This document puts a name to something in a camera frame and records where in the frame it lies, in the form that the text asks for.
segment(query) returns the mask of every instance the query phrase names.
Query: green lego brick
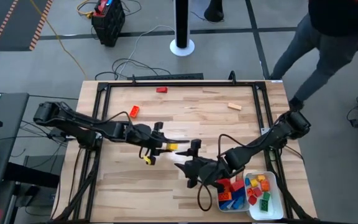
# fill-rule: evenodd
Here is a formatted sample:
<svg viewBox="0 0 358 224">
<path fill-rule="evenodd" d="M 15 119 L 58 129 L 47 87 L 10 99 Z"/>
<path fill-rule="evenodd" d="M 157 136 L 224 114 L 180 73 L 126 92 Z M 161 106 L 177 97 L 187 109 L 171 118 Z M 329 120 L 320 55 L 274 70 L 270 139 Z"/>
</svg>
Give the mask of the green lego brick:
<svg viewBox="0 0 358 224">
<path fill-rule="evenodd" d="M 269 202 L 264 199 L 260 199 L 259 203 L 261 211 L 267 212 L 269 208 Z"/>
<path fill-rule="evenodd" d="M 264 200 L 268 201 L 270 199 L 270 194 L 268 192 L 264 193 Z"/>
</svg>

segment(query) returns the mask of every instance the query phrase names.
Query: table leg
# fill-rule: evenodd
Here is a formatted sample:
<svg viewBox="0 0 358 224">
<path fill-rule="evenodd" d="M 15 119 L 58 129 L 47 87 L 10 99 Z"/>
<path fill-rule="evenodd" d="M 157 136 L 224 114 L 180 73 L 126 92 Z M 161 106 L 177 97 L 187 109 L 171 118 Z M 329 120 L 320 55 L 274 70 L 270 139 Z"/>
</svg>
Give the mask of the table leg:
<svg viewBox="0 0 358 224">
<path fill-rule="evenodd" d="M 41 187 L 57 188 L 59 176 L 8 162 L 4 180 L 34 184 Z"/>
</svg>

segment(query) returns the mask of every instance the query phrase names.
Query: orange striped floor marking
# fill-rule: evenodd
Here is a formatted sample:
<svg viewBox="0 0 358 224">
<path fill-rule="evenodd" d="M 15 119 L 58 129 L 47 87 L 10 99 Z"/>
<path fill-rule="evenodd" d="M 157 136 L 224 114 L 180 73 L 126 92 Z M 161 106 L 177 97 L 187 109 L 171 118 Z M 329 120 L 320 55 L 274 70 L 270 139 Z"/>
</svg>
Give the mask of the orange striped floor marking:
<svg viewBox="0 0 358 224">
<path fill-rule="evenodd" d="M 2 22 L 2 24 L 0 26 L 0 36 L 1 36 L 2 32 L 4 32 L 4 28 L 7 24 L 7 22 L 9 21 L 9 18 L 11 17 L 11 14 L 12 14 L 13 10 L 15 9 L 17 2 L 18 2 L 18 0 L 14 0 L 11 5 L 11 8 L 7 12 L 4 21 Z"/>
<path fill-rule="evenodd" d="M 51 6 L 52 6 L 52 0 L 48 0 L 44 11 L 42 11 L 40 22 L 38 23 L 38 26 L 37 26 L 36 30 L 34 31 L 34 36 L 33 36 L 32 40 L 31 40 L 31 43 L 30 43 L 30 46 L 29 46 L 30 50 L 35 49 L 35 45 L 37 44 L 37 41 L 41 36 L 42 28 L 44 27 L 44 24 L 45 24 L 45 21 L 46 21 L 46 19 L 48 17 L 48 13 L 50 11 Z"/>
</svg>

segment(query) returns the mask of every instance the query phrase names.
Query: yellow lego brick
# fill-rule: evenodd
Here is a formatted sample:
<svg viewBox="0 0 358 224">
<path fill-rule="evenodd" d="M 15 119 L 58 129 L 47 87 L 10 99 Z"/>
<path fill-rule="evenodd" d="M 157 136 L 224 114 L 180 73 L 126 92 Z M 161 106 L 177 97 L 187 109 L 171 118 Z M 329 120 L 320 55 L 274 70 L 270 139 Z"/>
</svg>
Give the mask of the yellow lego brick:
<svg viewBox="0 0 358 224">
<path fill-rule="evenodd" d="M 262 180 L 265 180 L 266 177 L 265 177 L 264 175 L 258 175 L 258 176 L 256 177 L 256 179 L 257 179 L 259 182 L 261 182 Z"/>
<path fill-rule="evenodd" d="M 171 151 L 177 150 L 178 149 L 178 144 L 168 143 L 166 149 L 171 150 Z"/>
<path fill-rule="evenodd" d="M 251 180 L 251 187 L 258 187 L 258 181 L 255 179 Z"/>
</svg>

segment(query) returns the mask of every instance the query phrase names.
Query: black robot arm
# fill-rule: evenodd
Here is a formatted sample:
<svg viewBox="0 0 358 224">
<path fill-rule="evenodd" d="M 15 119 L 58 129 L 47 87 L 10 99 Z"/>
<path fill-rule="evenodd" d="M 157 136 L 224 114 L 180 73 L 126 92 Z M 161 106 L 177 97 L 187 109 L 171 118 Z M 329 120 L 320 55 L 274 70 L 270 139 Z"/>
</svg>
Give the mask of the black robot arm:
<svg viewBox="0 0 358 224">
<path fill-rule="evenodd" d="M 112 142 L 126 142 L 147 149 L 161 148 L 164 142 L 186 143 L 167 139 L 159 132 L 162 122 L 155 123 L 154 129 L 145 124 L 132 124 L 131 121 L 100 121 L 90 116 L 77 113 L 67 104 L 45 102 L 39 105 L 34 122 L 41 126 L 56 127 L 65 134 L 77 138 L 78 143 L 87 149 L 94 149 L 100 141 L 98 136 Z"/>
<path fill-rule="evenodd" d="M 189 178 L 188 187 L 197 184 L 198 177 L 204 185 L 216 185 L 215 181 L 222 178 L 231 178 L 242 172 L 251 157 L 258 152 L 272 148 L 281 148 L 287 143 L 287 139 L 301 138 L 310 130 L 310 123 L 300 112 L 288 111 L 282 114 L 261 137 L 255 139 L 246 146 L 239 146 L 220 154 L 217 160 L 198 157 L 198 149 L 201 140 L 192 141 L 191 148 L 187 152 L 178 152 L 183 156 L 193 156 L 193 160 L 185 164 L 175 164 Z"/>
</svg>

